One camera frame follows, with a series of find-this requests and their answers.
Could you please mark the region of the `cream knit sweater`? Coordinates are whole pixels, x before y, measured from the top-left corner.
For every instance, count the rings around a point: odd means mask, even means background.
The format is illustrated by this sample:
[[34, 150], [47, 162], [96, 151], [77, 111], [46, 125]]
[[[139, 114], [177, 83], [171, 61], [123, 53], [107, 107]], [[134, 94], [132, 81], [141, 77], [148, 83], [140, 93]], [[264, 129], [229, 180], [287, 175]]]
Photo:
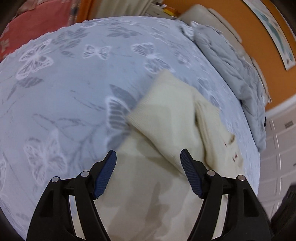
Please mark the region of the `cream knit sweater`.
[[219, 175], [243, 174], [243, 157], [219, 109], [169, 71], [158, 75], [127, 116], [130, 135], [117, 150], [111, 180], [96, 207], [112, 240], [186, 240], [202, 201], [180, 161], [193, 159]]

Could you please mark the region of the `white panelled wardrobe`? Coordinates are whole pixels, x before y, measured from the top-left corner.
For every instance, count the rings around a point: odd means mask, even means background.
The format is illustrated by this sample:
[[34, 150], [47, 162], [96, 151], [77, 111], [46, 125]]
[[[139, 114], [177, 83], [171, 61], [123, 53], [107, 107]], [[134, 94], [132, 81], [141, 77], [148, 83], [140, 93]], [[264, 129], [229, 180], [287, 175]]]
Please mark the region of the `white panelled wardrobe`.
[[266, 149], [260, 154], [258, 198], [272, 217], [295, 183], [295, 108], [266, 121]]

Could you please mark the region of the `blue butterfly bedspread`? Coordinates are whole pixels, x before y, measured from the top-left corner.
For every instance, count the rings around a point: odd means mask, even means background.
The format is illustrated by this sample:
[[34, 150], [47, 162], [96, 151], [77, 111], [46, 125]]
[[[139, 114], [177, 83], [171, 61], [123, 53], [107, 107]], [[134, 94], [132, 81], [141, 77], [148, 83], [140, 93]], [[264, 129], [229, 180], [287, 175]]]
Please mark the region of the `blue butterfly bedspread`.
[[[134, 136], [125, 118], [164, 69], [220, 109], [258, 191], [260, 154], [241, 101], [196, 45], [191, 24], [85, 21], [30, 40], [1, 63], [1, 209], [22, 238], [53, 177], [76, 177]], [[167, 160], [125, 157], [96, 201], [112, 240], [186, 240], [201, 203]]]

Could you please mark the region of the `grey crumpled quilt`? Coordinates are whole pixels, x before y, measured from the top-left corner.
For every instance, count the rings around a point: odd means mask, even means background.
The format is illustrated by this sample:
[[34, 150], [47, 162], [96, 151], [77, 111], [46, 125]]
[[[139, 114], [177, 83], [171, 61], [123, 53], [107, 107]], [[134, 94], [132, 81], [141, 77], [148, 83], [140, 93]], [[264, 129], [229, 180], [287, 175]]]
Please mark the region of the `grey crumpled quilt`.
[[264, 151], [264, 88], [255, 68], [244, 57], [240, 57], [222, 32], [214, 27], [191, 22], [189, 26], [182, 26], [182, 32], [197, 45], [241, 102], [257, 149], [259, 152]]

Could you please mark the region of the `red patterned blanket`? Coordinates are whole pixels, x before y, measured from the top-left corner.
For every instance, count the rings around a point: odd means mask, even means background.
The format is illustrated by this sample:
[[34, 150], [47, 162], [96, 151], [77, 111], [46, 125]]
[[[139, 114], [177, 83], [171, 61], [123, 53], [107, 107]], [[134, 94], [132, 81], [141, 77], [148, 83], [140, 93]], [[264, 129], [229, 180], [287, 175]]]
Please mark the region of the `red patterned blanket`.
[[74, 1], [26, 1], [1, 35], [1, 60], [30, 40], [73, 24]]

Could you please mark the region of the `beige padded headboard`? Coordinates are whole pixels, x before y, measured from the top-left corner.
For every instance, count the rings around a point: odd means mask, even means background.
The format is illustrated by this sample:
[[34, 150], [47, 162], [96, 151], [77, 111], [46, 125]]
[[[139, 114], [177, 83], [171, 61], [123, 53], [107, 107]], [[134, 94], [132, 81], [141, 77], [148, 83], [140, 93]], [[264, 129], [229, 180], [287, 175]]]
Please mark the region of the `beige padded headboard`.
[[248, 55], [247, 51], [242, 45], [242, 38], [239, 36], [236, 30], [217, 11], [211, 8], [206, 8], [200, 4], [196, 4], [180, 15], [178, 19], [187, 25], [190, 25], [190, 23], [194, 21], [202, 25], [212, 26], [221, 31], [224, 37], [235, 48], [239, 56], [244, 57], [245, 60], [256, 69], [264, 88], [264, 104], [267, 105], [268, 103], [271, 103], [271, 97], [268, 91], [267, 83], [260, 66], [252, 56]]

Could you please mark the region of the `cream curtain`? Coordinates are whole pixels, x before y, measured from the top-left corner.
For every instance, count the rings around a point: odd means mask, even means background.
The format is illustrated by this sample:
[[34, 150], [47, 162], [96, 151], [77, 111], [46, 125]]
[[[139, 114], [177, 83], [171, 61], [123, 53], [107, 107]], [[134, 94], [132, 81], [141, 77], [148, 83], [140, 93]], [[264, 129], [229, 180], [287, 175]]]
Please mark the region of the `cream curtain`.
[[102, 0], [94, 1], [88, 20], [113, 16], [142, 16], [152, 0]]

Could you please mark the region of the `framed wall picture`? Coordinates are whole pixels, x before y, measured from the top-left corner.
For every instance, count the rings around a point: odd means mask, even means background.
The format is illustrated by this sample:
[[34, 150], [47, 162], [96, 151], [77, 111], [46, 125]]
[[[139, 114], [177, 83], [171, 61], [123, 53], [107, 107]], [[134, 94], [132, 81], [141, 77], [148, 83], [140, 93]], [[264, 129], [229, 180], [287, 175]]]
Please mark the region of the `framed wall picture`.
[[278, 52], [281, 56], [286, 71], [295, 66], [295, 58], [288, 43], [288, 40], [282, 31], [279, 23], [271, 14], [269, 9], [264, 5], [262, 1], [249, 1], [243, 0], [243, 2], [253, 11], [253, 13], [261, 21], [262, 25], [266, 28], [267, 32], [271, 36]]

